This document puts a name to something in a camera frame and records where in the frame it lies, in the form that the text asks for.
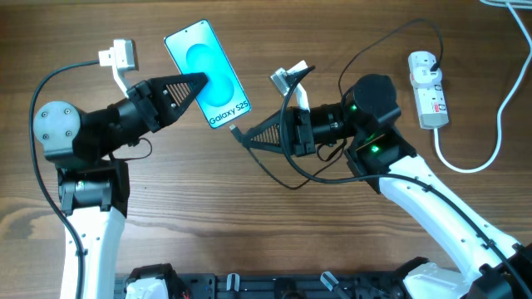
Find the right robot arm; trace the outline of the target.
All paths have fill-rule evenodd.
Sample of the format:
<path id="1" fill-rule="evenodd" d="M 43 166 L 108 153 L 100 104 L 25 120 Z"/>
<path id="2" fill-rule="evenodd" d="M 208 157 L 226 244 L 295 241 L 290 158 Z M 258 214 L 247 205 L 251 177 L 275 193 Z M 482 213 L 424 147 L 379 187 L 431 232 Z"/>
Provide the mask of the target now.
<path id="1" fill-rule="evenodd" d="M 322 145 L 351 140 L 352 181 L 368 183 L 409 213 L 448 254 L 455 270 L 424 258 L 404 264 L 399 286 L 409 298 L 528 298 L 531 248 L 486 222 L 431 171 L 398 132 L 401 111 L 389 77 L 366 75 L 333 105 L 283 105 L 239 142 L 283 154 L 288 162 Z"/>

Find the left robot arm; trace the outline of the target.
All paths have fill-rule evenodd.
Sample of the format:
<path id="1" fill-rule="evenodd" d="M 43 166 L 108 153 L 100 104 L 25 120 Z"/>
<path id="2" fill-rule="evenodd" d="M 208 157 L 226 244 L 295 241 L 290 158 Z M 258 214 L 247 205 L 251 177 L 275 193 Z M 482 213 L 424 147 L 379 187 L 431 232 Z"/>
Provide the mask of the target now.
<path id="1" fill-rule="evenodd" d="M 207 83 L 203 72 L 157 77 L 102 110 L 52 101 L 37 112 L 30 127 L 56 167 L 59 214 L 66 219 L 63 298 L 113 297 L 130 179 L 126 159 L 112 154 L 175 123 Z"/>

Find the turquoise screen smartphone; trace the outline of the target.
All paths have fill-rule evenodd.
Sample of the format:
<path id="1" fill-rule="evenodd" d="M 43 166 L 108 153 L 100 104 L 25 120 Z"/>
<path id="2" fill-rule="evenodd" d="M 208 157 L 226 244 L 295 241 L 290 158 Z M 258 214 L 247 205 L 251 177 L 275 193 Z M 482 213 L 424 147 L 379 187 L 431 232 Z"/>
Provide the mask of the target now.
<path id="1" fill-rule="evenodd" d="M 249 113 L 252 106 L 210 22 L 201 19 L 164 38 L 182 74 L 203 72 L 207 83 L 196 96 L 213 129 Z"/>

